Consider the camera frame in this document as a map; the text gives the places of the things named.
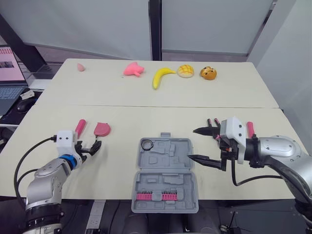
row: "black cable wire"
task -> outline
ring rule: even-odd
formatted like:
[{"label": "black cable wire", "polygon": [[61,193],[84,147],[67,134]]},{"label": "black cable wire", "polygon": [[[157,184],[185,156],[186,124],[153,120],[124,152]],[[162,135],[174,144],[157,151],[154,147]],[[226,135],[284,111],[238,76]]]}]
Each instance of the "black cable wire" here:
[{"label": "black cable wire", "polygon": [[112,229],[113,221],[114,221],[114,218],[115,218],[115,215],[116,215],[116,213],[117,213],[117,210],[118,210],[119,206],[120,206],[120,200],[119,200],[119,203],[118,203],[118,205],[117,205],[117,208],[116,208],[116,210],[115,210],[115,212],[114,212],[114,214],[113,214],[113,218],[112,218],[112,222],[111,222],[111,224],[110,224],[110,226],[109,226],[108,234],[111,234],[111,229]]},{"label": "black cable wire", "polygon": [[35,172],[36,170],[38,170],[38,169],[29,170],[29,171],[27,171],[27,172],[25,172],[24,174],[21,175],[21,177],[18,179],[18,189],[19,189],[19,185],[20,185],[21,180],[22,180],[26,175],[28,175],[29,173]]},{"label": "black cable wire", "polygon": [[242,184],[245,184],[249,181],[255,180],[255,179],[263,179],[263,178],[275,178],[275,179],[282,179],[282,177],[278,175],[260,175],[260,176],[255,176],[251,177],[249,179],[243,180],[241,182],[236,182],[236,175],[235,175],[235,159],[232,159],[232,181],[235,186],[240,186]]},{"label": "black cable wire", "polygon": [[49,141],[49,140],[55,140],[55,136],[53,137],[49,137],[45,140],[42,140],[40,141],[39,143],[37,143],[36,145],[34,145],[33,147],[31,147],[24,155],[23,157],[21,157],[21,159],[19,160],[19,163],[18,165],[16,166],[16,169],[15,169],[15,172],[14,172],[14,190],[15,190],[15,194],[16,194],[16,198],[19,202],[19,204],[22,206],[23,209],[25,209],[25,203],[23,201],[23,199],[21,198],[20,196],[20,193],[19,193],[19,188],[18,188],[18,182],[17,182],[17,179],[18,179],[18,173],[19,173],[19,169],[20,169],[20,166],[22,164],[22,162],[24,161],[24,159],[27,157],[27,155],[29,155],[30,152],[32,152],[36,147],[38,147],[39,145]]},{"label": "black cable wire", "polygon": [[232,219],[230,221],[230,224],[228,225],[228,228],[230,228],[232,226],[234,216],[235,216],[235,211],[233,211]]}]

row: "tool case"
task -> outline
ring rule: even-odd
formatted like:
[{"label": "tool case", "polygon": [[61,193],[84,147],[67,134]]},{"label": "tool case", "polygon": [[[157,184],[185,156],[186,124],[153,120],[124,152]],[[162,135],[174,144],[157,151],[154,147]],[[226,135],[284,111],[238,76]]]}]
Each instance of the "tool case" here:
[{"label": "tool case", "polygon": [[142,138],[139,144],[137,172],[131,209],[134,213],[197,213],[198,188],[192,143],[187,138]]}]

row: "yellow banana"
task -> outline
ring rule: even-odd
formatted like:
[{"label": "yellow banana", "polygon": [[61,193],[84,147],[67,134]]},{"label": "yellow banana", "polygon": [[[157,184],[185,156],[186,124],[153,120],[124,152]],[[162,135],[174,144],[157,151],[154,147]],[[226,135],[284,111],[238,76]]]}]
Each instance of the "yellow banana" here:
[{"label": "yellow banana", "polygon": [[160,68],[154,75],[153,88],[158,89],[160,85],[161,77],[165,74],[170,74],[170,73],[175,74],[176,72],[169,69],[168,67]]}]

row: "computer mouse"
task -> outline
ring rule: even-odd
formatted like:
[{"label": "computer mouse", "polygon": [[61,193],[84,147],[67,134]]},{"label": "computer mouse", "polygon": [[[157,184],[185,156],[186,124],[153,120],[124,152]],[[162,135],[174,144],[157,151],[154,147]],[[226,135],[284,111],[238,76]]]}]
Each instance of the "computer mouse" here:
[{"label": "computer mouse", "polygon": [[17,105],[18,112],[26,113],[35,104],[36,101],[37,99],[35,98],[28,98],[28,99],[20,101],[19,104]]}]

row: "black ring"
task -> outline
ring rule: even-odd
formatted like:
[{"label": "black ring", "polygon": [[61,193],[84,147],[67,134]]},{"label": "black ring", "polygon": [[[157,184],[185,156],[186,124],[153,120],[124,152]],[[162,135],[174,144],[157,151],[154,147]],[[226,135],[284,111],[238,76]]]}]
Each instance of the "black ring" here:
[{"label": "black ring", "polygon": [[[144,145],[146,142],[149,142],[149,143],[151,144],[151,147],[150,147],[150,148],[144,148],[144,147],[143,147],[143,145]],[[142,147],[143,150],[149,151],[149,150],[151,150],[151,148],[154,147],[154,144],[152,143],[151,140],[143,140],[143,141],[141,141],[141,147]]]}]

